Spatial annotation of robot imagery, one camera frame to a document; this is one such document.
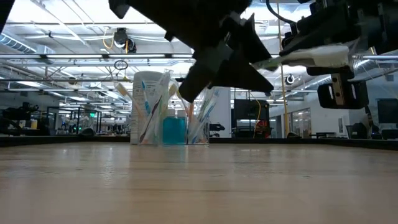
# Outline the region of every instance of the wooden table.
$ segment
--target wooden table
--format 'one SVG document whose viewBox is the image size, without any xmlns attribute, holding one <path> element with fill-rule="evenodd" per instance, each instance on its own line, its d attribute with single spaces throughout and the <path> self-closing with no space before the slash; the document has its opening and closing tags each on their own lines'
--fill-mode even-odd
<svg viewBox="0 0 398 224">
<path fill-rule="evenodd" d="M 397 223 L 398 152 L 316 145 L 0 149 L 0 223 Z"/>
</svg>

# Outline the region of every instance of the machine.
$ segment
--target machine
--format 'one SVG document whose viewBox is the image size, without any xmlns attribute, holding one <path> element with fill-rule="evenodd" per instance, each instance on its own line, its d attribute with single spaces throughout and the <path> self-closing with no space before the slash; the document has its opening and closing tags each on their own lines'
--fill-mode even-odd
<svg viewBox="0 0 398 224">
<path fill-rule="evenodd" d="M 316 0 L 310 5 L 312 15 L 298 22 L 283 18 L 272 10 L 269 0 L 263 1 L 292 29 L 285 34 L 281 56 L 337 43 L 349 46 L 350 55 L 370 47 L 377 54 L 398 48 L 398 2 L 393 0 Z M 109 0 L 110 9 L 119 18 L 131 6 L 164 28 L 167 40 L 176 37 L 195 50 L 193 58 L 197 62 L 180 87 L 182 97 L 189 102 L 206 86 L 230 86 L 265 94 L 273 90 L 251 66 L 271 55 L 255 33 L 254 15 L 248 20 L 240 18 L 250 4 L 251 0 Z M 350 81 L 354 78 L 353 66 L 311 67 L 307 72 L 332 75 L 331 84 L 318 88 L 322 107 L 360 109 L 369 103 L 365 82 Z"/>
</svg>

